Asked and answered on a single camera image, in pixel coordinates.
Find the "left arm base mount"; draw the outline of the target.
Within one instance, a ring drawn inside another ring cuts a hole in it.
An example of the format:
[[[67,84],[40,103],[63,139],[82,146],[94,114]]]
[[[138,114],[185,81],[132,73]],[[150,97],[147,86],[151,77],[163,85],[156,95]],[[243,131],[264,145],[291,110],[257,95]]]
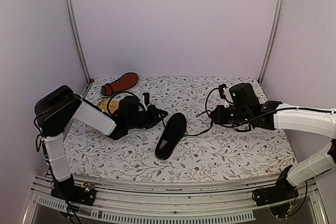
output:
[[[76,186],[73,182],[56,182],[51,190],[51,196],[66,202],[93,206],[97,191]]]

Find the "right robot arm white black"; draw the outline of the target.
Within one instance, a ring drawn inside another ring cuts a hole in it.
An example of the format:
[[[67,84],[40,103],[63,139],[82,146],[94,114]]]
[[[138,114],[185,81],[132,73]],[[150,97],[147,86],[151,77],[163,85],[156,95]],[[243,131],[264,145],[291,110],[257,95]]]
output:
[[[316,109],[290,105],[280,101],[261,104],[250,83],[228,88],[221,84],[217,90],[225,101],[209,114],[214,124],[241,131],[292,130],[328,137],[331,142],[304,161],[285,168],[271,190],[276,201],[284,200],[292,188],[308,179],[335,168],[335,109]]]

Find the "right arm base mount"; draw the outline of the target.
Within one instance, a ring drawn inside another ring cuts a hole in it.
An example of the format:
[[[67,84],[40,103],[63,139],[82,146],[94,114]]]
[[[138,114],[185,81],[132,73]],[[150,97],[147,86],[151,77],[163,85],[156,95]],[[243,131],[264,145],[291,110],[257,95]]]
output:
[[[299,196],[296,186],[288,182],[278,183],[270,187],[257,188],[252,193],[252,200],[257,206],[274,204],[284,200],[293,199]]]

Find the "black shoe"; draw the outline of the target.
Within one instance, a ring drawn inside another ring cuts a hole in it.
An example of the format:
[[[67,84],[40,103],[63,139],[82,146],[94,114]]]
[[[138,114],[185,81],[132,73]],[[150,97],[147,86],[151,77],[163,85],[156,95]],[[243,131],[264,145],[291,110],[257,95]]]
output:
[[[186,117],[182,113],[175,113],[169,118],[155,149],[156,158],[166,160],[172,155],[186,132],[186,126]]]

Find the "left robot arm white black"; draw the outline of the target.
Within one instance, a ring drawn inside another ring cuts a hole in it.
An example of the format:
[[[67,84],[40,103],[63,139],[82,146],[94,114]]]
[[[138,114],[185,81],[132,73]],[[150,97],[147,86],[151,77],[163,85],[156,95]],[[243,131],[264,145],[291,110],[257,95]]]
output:
[[[36,146],[43,149],[58,192],[73,200],[78,188],[68,165],[64,141],[74,123],[118,140],[130,130],[153,128],[167,115],[168,112],[151,103],[147,92],[140,97],[130,91],[117,92],[108,98],[106,108],[101,109],[63,85],[35,105],[34,125],[41,141]]]

